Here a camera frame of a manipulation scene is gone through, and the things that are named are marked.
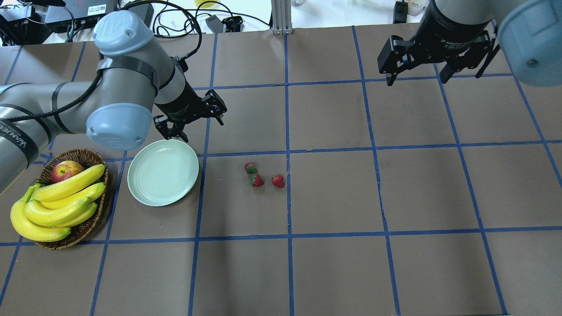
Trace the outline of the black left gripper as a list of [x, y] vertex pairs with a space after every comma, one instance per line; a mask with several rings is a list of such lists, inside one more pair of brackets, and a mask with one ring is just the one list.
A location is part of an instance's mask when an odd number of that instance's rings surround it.
[[188, 143], [185, 125], [201, 118], [215, 118], [224, 126], [227, 107], [221, 96], [211, 89], [201, 97], [185, 79], [171, 79], [162, 84], [154, 103], [163, 115], [154, 116], [153, 122], [165, 140], [180, 138]]

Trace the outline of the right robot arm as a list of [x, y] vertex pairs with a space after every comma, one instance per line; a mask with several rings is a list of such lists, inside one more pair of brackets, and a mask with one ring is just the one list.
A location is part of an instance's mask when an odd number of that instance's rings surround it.
[[559, 86], [561, 16], [559, 0], [432, 0], [410, 40], [387, 39], [378, 70], [388, 86], [406, 70], [442, 62], [442, 83], [466, 68], [479, 78], [502, 50], [520, 82]]

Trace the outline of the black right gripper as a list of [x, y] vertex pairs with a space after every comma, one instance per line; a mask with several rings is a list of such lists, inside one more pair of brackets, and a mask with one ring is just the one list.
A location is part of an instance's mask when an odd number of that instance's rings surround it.
[[387, 86], [393, 86], [401, 72], [422, 64], [445, 62], [439, 78], [446, 84], [463, 69], [479, 66], [489, 54], [493, 44], [485, 30], [489, 22], [456, 22], [436, 4], [430, 4], [410, 40], [396, 35], [386, 40], [377, 57], [378, 71], [385, 75]]

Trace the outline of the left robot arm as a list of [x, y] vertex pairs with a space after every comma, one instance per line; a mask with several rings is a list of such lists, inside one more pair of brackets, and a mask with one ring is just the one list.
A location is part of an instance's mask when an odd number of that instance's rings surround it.
[[2, 191], [60, 134], [86, 134], [95, 144], [128, 151], [145, 142], [152, 124], [166, 139], [187, 140], [186, 124], [222, 123], [222, 98], [214, 90], [198, 96], [185, 78], [186, 64], [165, 52], [137, 14], [107, 14], [93, 40], [103, 56], [93, 81], [1, 87]]

